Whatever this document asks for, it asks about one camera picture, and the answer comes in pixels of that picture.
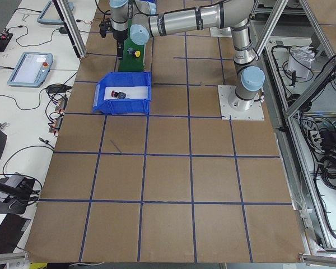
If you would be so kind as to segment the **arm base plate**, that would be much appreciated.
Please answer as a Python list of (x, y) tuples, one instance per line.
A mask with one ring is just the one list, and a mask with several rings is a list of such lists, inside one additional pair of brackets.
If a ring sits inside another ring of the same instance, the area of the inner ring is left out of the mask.
[(218, 85), (218, 98), (222, 120), (263, 121), (262, 103), (258, 93), (252, 100), (241, 100), (236, 96), (236, 86)]

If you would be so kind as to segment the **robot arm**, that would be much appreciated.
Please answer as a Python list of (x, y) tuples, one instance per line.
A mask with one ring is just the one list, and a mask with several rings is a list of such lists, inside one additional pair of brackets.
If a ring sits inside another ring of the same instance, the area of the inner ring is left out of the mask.
[(218, 1), (205, 6), (152, 14), (150, 10), (144, 11), (137, 1), (129, 1), (128, 18), (132, 21), (130, 38), (135, 44), (144, 45), (155, 36), (212, 27), (230, 28), (237, 86), (228, 96), (228, 103), (231, 108), (244, 112), (253, 106), (254, 98), (265, 80), (264, 72), (253, 65), (258, 56), (250, 38), (249, 15), (253, 5), (253, 1)]
[(156, 13), (155, 1), (109, 1), (110, 18), (104, 19), (99, 24), (100, 35), (112, 33), (114, 39), (123, 43), (128, 38), (128, 20), (136, 13), (153, 15)]

